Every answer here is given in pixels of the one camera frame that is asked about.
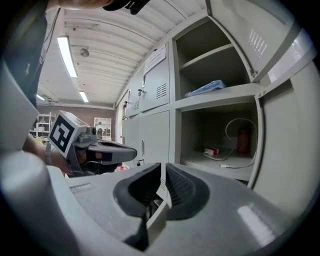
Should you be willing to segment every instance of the fire extinguisher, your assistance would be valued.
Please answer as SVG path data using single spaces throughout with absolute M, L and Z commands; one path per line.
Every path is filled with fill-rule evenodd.
M 250 153 L 250 130 L 248 128 L 239 129 L 236 151 L 242 154 Z

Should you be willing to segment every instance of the ceiling light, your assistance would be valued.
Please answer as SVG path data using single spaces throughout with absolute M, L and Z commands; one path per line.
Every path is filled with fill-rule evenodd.
M 58 37 L 58 44 L 59 44 L 59 48 L 60 48 L 60 52 L 61 52 L 64 64 L 66 66 L 66 69 L 69 72 L 70 77 L 72 77 L 72 78 L 78 77 L 75 66 L 74 66 L 74 62 L 73 62 L 72 56 L 71 56 L 69 37 L 68 36 L 59 36 Z
M 45 101 L 44 98 L 42 98 L 41 96 L 39 96 L 38 94 L 36 95 L 40 100 Z
M 86 93 L 84 91 L 79 91 L 79 93 L 84 102 L 89 102 L 89 100 L 87 99 Z

